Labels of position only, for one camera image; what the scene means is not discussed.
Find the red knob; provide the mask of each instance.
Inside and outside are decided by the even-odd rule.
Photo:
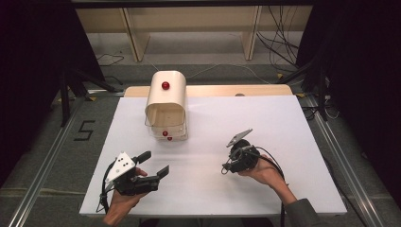
[[[163,90],[168,90],[170,88],[170,84],[167,81],[164,81],[162,83],[162,88]]]

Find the white container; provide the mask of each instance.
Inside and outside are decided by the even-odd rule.
[[[145,108],[149,134],[163,140],[185,140],[186,80],[178,71],[159,71],[153,75]]]

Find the floor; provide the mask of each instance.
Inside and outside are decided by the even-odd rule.
[[[263,35],[269,38],[275,36],[272,32]],[[295,45],[299,44],[302,38],[302,32],[290,32],[287,35]],[[125,80],[131,76],[128,69],[132,70],[129,68],[132,66],[138,66],[134,69],[136,75],[138,72],[139,75],[151,75],[151,71],[164,67],[182,67],[188,76],[197,77],[198,80],[205,80],[206,73],[218,75],[232,72],[234,77],[234,73],[241,69],[261,83],[275,82],[278,76],[288,73],[286,70],[293,69],[286,61],[271,54],[260,41],[256,42],[253,59],[245,61],[239,33],[235,32],[154,33],[151,34],[142,62],[132,60],[131,48],[125,34],[88,34],[88,38],[99,64],[104,65],[102,70],[105,76],[120,74]],[[275,44],[274,49],[288,58],[283,45]],[[113,79],[108,78],[107,81],[118,86]],[[296,79],[290,83],[294,94],[302,92],[301,81],[302,79]],[[301,106],[314,105],[313,95],[299,100]],[[71,130],[63,131],[60,128],[61,104],[55,98],[53,111],[49,113],[38,132],[31,151],[21,158],[1,188],[0,226],[9,226],[10,223],[13,223],[10,226],[90,226],[92,220],[80,216],[78,210],[96,166],[98,151],[102,148],[101,141],[106,138],[107,126],[113,120],[113,110],[117,103],[118,96],[98,96],[96,102],[73,100],[72,97],[72,106],[80,108],[73,109],[73,113],[76,114],[75,122],[71,123]],[[333,226],[364,226],[358,215],[367,226],[401,226],[401,211],[375,175],[369,160],[363,158],[363,151],[360,150],[346,122],[340,116],[336,117],[336,110],[327,111],[331,116],[327,124],[321,123],[318,114],[306,111],[305,116],[314,116],[308,121],[309,127],[323,156],[333,167],[333,174],[344,191],[342,197],[349,212],[340,217],[323,218]],[[94,124],[94,127],[98,127],[94,128],[96,133],[90,142],[83,145],[76,139],[81,137],[78,133],[82,127],[80,122],[88,120],[89,116],[101,124]],[[324,133],[327,129],[333,132],[336,143],[328,142],[327,137],[332,135]],[[60,139],[60,134],[65,134],[63,140]],[[345,168],[341,163],[344,159],[349,162]],[[44,169],[42,164],[48,165],[49,171],[38,174]],[[28,193],[32,190],[37,190],[38,196],[30,197]],[[279,226],[278,217],[272,217],[271,220],[275,226]],[[121,226],[136,226],[138,221],[138,218],[127,218]]]

